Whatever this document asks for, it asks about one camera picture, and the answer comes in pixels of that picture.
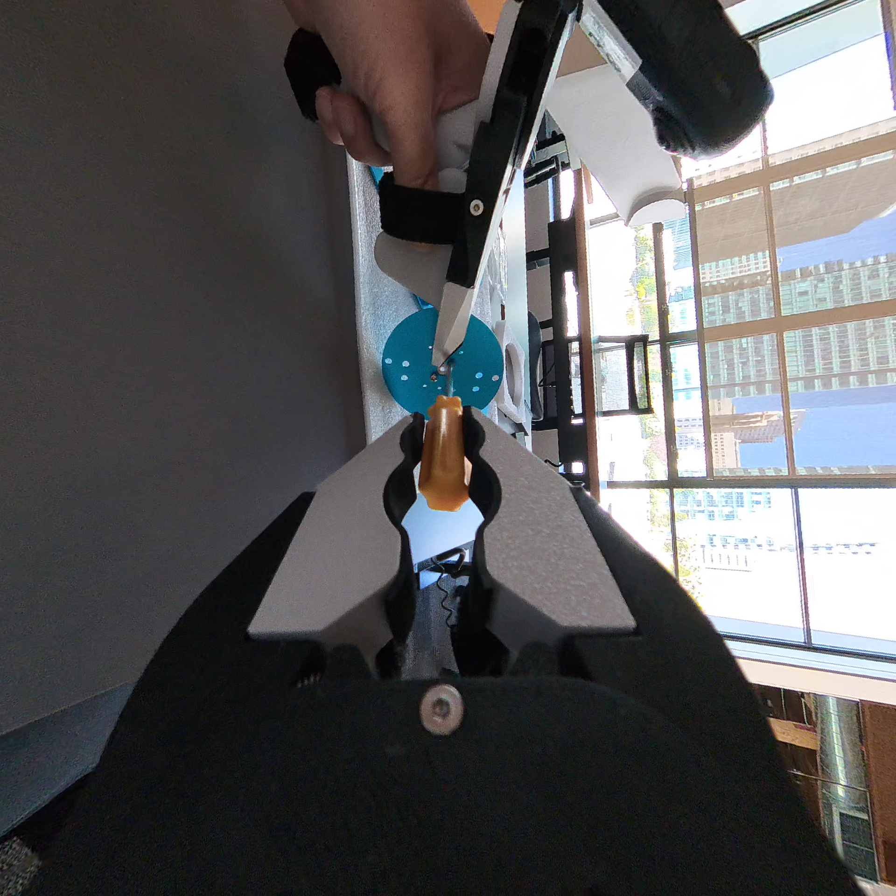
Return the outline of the brown wooden table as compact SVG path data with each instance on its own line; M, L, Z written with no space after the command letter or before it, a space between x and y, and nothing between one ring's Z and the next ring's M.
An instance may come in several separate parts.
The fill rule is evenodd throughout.
M574 233L577 253L575 272L578 294L581 397L587 448L588 490L595 501L600 500L599 480L599 430L596 398L596 371L594 341L591 325L591 306L588 268L588 215L587 205L592 196L591 175L584 163L575 172L575 196L573 206Z

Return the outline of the white foam frame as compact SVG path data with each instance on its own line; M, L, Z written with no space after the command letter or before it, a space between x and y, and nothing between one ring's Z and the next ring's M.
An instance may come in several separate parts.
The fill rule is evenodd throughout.
M504 378L496 395L496 406L509 420L528 433L532 430L530 389L526 379L529 361L509 322L499 321L495 333L504 359Z

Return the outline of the large glass window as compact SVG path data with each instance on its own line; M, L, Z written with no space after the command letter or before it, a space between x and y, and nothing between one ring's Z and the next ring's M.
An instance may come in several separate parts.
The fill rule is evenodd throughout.
M894 656L894 2L725 2L774 89L684 218L587 205L604 506L741 656Z

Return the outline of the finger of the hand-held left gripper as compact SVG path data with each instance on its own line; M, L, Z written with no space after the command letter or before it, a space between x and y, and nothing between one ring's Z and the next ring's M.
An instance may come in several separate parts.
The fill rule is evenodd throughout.
M473 287L445 282L434 334L433 359L448 359L463 343L483 276L481 273L477 277Z
M425 302L440 302L451 245L431 245L426 250L382 231L375 240L375 263L399 285Z

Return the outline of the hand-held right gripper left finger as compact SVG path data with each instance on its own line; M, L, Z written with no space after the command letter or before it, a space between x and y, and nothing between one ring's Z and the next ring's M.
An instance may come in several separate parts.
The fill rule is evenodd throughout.
M385 486L411 421L399 420L318 487L248 626L250 637L351 644L375 661L392 638L384 594L399 570L399 531L386 514Z

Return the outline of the grey desk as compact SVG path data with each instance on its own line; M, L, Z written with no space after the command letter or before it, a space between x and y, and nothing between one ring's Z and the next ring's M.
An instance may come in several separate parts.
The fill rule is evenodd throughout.
M364 442L346 158L296 17L408 63L426 2L2 2L2 833L199 594Z

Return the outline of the orange cardboard box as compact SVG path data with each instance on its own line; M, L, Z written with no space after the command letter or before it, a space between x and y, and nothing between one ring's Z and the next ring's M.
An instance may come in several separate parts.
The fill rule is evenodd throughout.
M642 59L606 10L583 2L546 109L626 225L684 218L686 198L670 154L658 145L655 98Z

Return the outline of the yellow handled screwdriver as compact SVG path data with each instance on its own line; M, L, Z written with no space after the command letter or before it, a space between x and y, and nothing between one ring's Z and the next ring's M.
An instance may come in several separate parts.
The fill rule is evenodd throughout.
M454 395L454 362L439 369L446 394L428 410L420 463L419 490L434 511L458 511L469 498L468 462L464 453L462 400Z

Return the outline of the person's left hand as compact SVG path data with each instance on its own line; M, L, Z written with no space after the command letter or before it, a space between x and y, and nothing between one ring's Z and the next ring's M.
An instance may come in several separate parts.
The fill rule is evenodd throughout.
M434 122L474 101L490 44L463 1L286 1L318 33L356 94L326 87L316 114L353 159L398 185L439 190Z

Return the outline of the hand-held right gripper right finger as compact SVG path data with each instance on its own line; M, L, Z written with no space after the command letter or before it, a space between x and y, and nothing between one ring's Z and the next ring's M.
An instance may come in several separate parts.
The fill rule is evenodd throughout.
M570 635L633 633L636 622L581 512L587 498L483 415L465 417L469 496L483 514L465 594L465 632L510 651Z

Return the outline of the white foam sheet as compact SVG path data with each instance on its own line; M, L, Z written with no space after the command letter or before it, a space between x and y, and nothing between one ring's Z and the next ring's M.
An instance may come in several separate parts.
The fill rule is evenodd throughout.
M364 430L366 442L374 442L405 416L386 388L382 354L394 327L419 306L406 288L382 273L375 263L375 240L380 232L377 188L367 166L353 160L348 163ZM509 322L530 364L525 255L524 193L522 175L518 174L473 313L491 325L500 320ZM494 402L488 405L486 414L509 433L524 432L526 445L531 447L531 432L515 425Z

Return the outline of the small blue round plate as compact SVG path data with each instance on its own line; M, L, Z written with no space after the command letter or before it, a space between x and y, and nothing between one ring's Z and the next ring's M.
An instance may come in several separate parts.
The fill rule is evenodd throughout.
M394 400L425 418L437 395L447 394L445 375L432 363L438 312L419 310L401 321L385 343L382 372ZM464 406L484 409L503 380L504 353L495 333L471 316L464 342L452 357L453 390Z

